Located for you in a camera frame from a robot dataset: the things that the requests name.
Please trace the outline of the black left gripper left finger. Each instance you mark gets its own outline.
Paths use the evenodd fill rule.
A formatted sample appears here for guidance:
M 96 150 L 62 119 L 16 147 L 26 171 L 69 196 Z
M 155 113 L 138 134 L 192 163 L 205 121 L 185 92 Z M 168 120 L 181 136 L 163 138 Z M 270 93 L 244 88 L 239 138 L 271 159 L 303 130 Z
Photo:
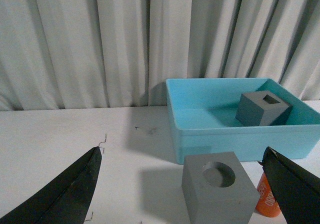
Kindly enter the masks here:
M 4 215 L 2 224 L 83 224 L 102 162 L 93 147 L 37 193 Z

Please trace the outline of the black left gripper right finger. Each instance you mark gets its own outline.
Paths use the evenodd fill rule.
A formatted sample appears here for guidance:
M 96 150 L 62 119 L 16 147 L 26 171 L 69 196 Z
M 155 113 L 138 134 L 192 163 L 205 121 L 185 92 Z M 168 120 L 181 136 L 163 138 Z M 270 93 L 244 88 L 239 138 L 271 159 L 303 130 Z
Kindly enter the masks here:
M 262 168 L 288 224 L 320 222 L 320 179 L 271 147 Z

